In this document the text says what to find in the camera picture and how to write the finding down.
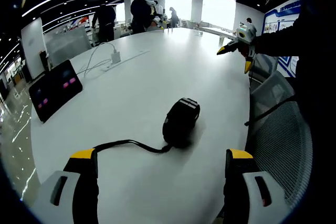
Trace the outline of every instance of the black cable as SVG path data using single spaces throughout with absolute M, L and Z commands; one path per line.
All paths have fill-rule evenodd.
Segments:
M 145 144 L 139 143 L 138 141 L 127 139 L 127 140 L 119 140 L 119 141 L 115 141 L 115 142 L 100 144 L 100 145 L 97 145 L 96 147 L 94 147 L 94 149 L 97 152 L 101 152 L 103 150 L 112 148 L 112 147 L 117 146 L 117 145 L 122 145 L 122 144 L 135 144 L 138 147 L 141 147 L 141 148 L 143 148 L 143 149 L 145 149 L 149 152 L 152 152 L 152 153 L 165 153 L 165 152 L 168 152 L 172 148 L 172 146 L 168 144 L 168 145 L 164 146 L 161 150 L 158 150 L 158 149 L 149 147 Z
M 276 104 L 275 106 L 273 106 L 272 108 L 270 108 L 268 111 L 264 112 L 263 114 L 260 114 L 256 118 L 251 119 L 250 121 L 244 123 L 244 125 L 245 126 L 249 126 L 252 123 L 255 123 L 255 122 L 259 121 L 260 119 L 264 118 L 265 116 L 269 115 L 270 113 L 272 113 L 274 110 L 276 110 L 277 108 L 279 108 L 284 103 L 286 103 L 286 102 L 295 102 L 295 101 L 296 101 L 296 96 L 294 94 L 291 97 L 283 100 L 282 102 L 279 102 L 278 104 Z

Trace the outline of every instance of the display table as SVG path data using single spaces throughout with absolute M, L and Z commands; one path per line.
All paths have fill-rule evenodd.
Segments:
M 45 124 L 32 110 L 31 139 L 43 183 L 76 151 L 133 139 L 165 145 L 162 125 L 182 97 L 196 100 L 200 117 L 188 150 L 149 153 L 123 145 L 98 154 L 99 223 L 211 223 L 224 203 L 225 155 L 244 149 L 249 81 L 238 53 L 217 56 L 216 36 L 185 28 L 152 31 L 112 41 L 125 61 L 108 72 L 98 67 L 83 91 Z M 90 49 L 71 59 L 79 72 Z M 91 66 L 109 59 L 102 45 Z
M 206 31 L 207 33 L 224 36 L 228 39 L 234 39 L 235 36 L 232 33 L 229 33 L 227 31 L 223 31 L 220 28 L 209 28 L 209 27 L 200 27 L 201 31 Z

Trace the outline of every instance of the window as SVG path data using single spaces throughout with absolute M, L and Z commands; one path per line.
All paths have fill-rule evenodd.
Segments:
M 172 13 L 169 11 L 169 8 L 173 7 L 180 19 L 190 20 L 191 3 L 192 0 L 165 0 L 165 13 L 168 18 L 171 18 Z
M 115 7 L 116 11 L 116 21 L 125 21 L 125 3 L 116 5 Z
M 203 0 L 202 21 L 232 30 L 236 15 L 235 0 Z

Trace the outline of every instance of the chair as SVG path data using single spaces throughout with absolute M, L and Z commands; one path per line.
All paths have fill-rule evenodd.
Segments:
M 257 54 L 255 62 L 248 73 L 251 77 L 250 89 L 253 92 L 260 86 L 274 71 L 277 70 L 279 57 Z
M 294 90 L 275 71 L 250 95 L 250 120 L 292 96 Z M 299 203 L 309 182 L 312 139 L 296 102 L 286 102 L 249 127 L 246 151 L 260 170 L 267 171 L 284 189 L 286 204 Z

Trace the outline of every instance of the glossy floor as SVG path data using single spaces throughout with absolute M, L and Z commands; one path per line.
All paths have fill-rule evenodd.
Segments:
M 31 149 L 28 85 L 22 80 L 0 104 L 1 160 L 18 197 L 31 206 L 40 186 Z

